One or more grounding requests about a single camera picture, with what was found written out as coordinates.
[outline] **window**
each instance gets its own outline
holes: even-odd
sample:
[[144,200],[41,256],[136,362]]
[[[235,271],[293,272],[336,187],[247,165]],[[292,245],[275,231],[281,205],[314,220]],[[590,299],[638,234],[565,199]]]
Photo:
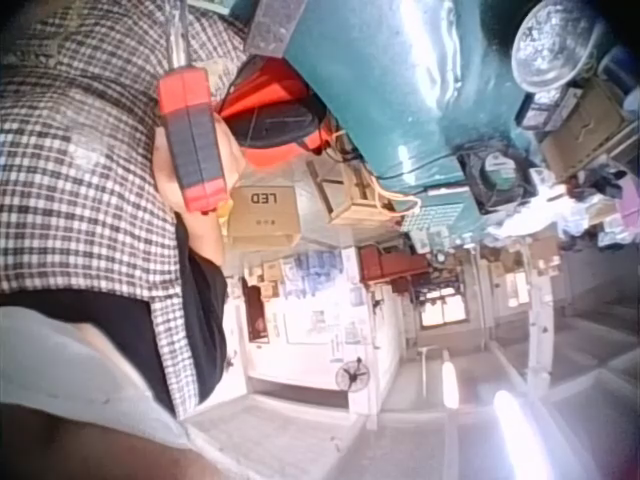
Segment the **window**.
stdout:
[[509,273],[507,280],[507,305],[515,308],[529,303],[529,282],[524,271]]
[[422,306],[422,328],[431,328],[467,319],[464,299],[453,288],[427,293]]

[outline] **wall fan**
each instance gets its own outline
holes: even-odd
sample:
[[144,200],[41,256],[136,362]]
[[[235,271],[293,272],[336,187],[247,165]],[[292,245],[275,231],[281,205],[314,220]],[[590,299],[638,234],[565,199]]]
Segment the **wall fan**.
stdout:
[[336,385],[343,392],[355,393],[367,388],[371,380],[369,368],[358,357],[355,361],[347,362],[336,372]]

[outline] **tool handle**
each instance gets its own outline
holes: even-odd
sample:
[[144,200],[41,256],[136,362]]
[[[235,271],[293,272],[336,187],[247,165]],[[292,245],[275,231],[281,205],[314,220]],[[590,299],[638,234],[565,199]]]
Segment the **tool handle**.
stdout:
[[216,210],[229,195],[206,70],[184,67],[169,72],[160,79],[158,100],[187,211]]

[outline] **forearm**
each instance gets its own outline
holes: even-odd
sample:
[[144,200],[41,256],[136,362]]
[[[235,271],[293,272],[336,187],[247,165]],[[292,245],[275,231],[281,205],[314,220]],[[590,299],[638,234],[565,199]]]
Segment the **forearm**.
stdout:
[[181,213],[189,234],[189,247],[219,267],[224,264],[224,240],[215,213]]

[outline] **red and black tool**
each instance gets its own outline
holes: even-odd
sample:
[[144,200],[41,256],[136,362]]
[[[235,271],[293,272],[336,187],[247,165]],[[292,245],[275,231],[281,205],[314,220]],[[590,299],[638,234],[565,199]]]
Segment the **red and black tool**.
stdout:
[[171,158],[188,212],[208,213],[228,200],[207,71],[190,66],[186,0],[166,0],[171,70],[158,101]]

